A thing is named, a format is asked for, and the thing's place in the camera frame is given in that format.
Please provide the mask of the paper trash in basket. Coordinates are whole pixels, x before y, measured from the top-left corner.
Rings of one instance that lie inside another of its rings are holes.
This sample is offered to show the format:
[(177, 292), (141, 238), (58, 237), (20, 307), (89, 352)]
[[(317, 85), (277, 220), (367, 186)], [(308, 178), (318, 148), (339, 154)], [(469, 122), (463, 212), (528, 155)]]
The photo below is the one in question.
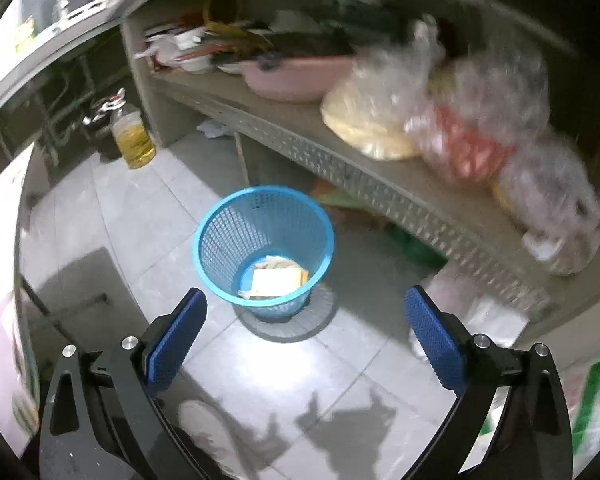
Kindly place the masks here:
[(309, 281), (309, 271), (294, 260), (265, 256), (240, 279), (238, 295), (245, 299), (271, 299), (291, 294)]

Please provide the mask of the blue plastic mesh trash basket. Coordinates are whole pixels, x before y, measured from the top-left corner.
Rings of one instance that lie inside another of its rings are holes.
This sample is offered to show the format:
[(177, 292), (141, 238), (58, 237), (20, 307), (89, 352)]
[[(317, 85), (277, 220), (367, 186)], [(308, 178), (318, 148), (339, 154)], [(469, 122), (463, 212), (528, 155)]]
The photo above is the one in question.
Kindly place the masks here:
[[(291, 318), (324, 278), (335, 251), (335, 232), (326, 211), (293, 188), (243, 188), (217, 202), (201, 220), (193, 241), (196, 272), (215, 296), (257, 318)], [(246, 298), (256, 266), (284, 258), (308, 272), (291, 292), (268, 299)]]

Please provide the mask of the white sneaker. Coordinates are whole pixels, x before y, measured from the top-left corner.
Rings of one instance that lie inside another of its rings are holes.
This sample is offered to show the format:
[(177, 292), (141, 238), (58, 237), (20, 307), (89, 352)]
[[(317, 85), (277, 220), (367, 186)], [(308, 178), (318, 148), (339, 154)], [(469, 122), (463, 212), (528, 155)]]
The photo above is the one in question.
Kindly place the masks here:
[(188, 400), (178, 407), (178, 424), (222, 474), (230, 474), (227, 453), (230, 452), (230, 434), (213, 408), (204, 402)]

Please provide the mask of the clear bag on shelf end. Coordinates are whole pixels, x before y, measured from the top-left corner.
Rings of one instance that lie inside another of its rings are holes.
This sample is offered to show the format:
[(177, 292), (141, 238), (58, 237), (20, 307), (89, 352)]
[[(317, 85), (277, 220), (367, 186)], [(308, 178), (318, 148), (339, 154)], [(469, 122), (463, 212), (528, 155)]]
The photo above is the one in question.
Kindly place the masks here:
[(546, 134), (518, 148), (492, 190), (548, 273), (569, 276), (591, 263), (600, 248), (600, 198), (567, 139)]

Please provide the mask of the yellow cooking oil bottle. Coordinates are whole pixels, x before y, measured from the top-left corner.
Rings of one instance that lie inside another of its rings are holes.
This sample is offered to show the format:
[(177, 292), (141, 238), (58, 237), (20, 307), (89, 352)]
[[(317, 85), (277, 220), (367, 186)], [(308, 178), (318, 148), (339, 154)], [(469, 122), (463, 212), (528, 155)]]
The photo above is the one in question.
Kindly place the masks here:
[(126, 166), (140, 169), (155, 157), (156, 148), (146, 129), (140, 110), (125, 103), (111, 116), (111, 132)]

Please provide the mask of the dark clay jar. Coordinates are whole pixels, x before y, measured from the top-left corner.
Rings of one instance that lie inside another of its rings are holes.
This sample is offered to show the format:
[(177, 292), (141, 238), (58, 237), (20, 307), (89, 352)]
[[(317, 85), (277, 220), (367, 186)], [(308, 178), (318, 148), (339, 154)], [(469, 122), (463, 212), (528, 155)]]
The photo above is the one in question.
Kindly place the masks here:
[(121, 157), (120, 148), (111, 130), (110, 110), (111, 96), (91, 102), (82, 118), (82, 126), (87, 141), (106, 162), (112, 162)]

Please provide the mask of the red food in plastic bag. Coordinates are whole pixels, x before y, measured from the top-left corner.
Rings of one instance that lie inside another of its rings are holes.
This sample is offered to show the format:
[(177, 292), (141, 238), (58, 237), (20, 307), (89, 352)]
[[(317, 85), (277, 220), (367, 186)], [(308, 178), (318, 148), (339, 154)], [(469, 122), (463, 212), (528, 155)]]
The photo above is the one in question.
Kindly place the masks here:
[(482, 183), (543, 133), (549, 119), (542, 56), (491, 50), (437, 67), (425, 101), (404, 122), (404, 133), (445, 180)]

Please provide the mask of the yellow food in plastic bag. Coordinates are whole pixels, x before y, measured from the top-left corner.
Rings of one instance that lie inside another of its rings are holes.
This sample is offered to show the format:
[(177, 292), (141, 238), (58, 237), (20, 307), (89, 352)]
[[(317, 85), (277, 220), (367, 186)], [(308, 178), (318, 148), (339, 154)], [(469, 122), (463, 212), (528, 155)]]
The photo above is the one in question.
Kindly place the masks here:
[(417, 134), (406, 124), (429, 112), (429, 75), (444, 56), (442, 45), (427, 39), (365, 52), (324, 96), (325, 126), (378, 162), (417, 156)]

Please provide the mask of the pink plastic basin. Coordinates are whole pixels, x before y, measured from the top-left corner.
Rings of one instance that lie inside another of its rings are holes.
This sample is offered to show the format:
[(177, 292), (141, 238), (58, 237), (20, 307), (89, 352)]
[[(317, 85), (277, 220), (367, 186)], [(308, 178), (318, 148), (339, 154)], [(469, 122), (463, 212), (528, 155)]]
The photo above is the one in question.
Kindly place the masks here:
[(287, 103), (320, 102), (352, 70), (352, 56), (284, 58), (264, 70), (257, 61), (238, 66), (247, 87), (263, 99)]

